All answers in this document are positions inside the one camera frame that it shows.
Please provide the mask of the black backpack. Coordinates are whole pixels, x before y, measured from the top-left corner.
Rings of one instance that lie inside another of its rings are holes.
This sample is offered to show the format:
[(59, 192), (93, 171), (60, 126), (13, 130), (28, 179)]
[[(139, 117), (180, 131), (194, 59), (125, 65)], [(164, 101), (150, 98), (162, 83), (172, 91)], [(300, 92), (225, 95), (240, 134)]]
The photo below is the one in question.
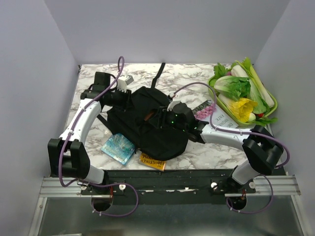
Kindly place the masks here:
[[(107, 112), (104, 125), (112, 134), (122, 134), (131, 141), (137, 149), (160, 161), (167, 161), (181, 155), (187, 146), (188, 136), (180, 130), (170, 127), (158, 129), (144, 117), (159, 107), (167, 107), (167, 95), (155, 88), (158, 78), (165, 67), (162, 63), (157, 75), (153, 78), (151, 87), (141, 87), (131, 93), (130, 102), (125, 110), (111, 107)], [(104, 95), (100, 98), (104, 105)]]

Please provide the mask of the brown leather wallet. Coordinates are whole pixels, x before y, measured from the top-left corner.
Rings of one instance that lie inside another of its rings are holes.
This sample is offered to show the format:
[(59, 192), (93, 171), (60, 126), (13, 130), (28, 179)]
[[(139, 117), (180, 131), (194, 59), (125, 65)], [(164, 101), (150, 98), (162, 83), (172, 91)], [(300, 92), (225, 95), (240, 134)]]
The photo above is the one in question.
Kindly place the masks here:
[(153, 117), (155, 115), (155, 110), (151, 110), (145, 117), (144, 117), (144, 121), (148, 121), (151, 117)]

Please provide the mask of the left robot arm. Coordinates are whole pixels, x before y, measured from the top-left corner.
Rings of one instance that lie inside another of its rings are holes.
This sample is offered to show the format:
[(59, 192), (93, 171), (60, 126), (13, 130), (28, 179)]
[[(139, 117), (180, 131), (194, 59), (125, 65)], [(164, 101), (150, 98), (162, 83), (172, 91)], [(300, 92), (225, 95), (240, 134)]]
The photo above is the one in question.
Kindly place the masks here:
[(98, 194), (109, 189), (105, 170), (91, 165), (84, 147), (88, 132), (104, 106), (125, 106), (131, 91), (127, 86), (133, 77), (123, 75), (111, 80), (112, 74), (96, 72), (94, 83), (81, 93), (79, 108), (68, 128), (57, 139), (48, 142), (51, 173), (59, 178), (71, 177), (92, 184)]

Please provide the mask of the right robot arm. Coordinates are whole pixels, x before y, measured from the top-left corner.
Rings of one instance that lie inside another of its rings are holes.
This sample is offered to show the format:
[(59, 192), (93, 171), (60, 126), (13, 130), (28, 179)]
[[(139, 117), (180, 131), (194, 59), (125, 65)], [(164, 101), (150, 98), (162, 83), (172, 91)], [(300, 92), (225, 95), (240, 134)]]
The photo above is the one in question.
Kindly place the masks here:
[(221, 128), (197, 120), (190, 108), (182, 102), (171, 102), (159, 107), (149, 122), (156, 128), (170, 127), (188, 135), (193, 142), (215, 143), (243, 150), (247, 160), (234, 168), (226, 181), (227, 189), (239, 192), (258, 175), (271, 175), (284, 152), (280, 144), (263, 126), (252, 129)]

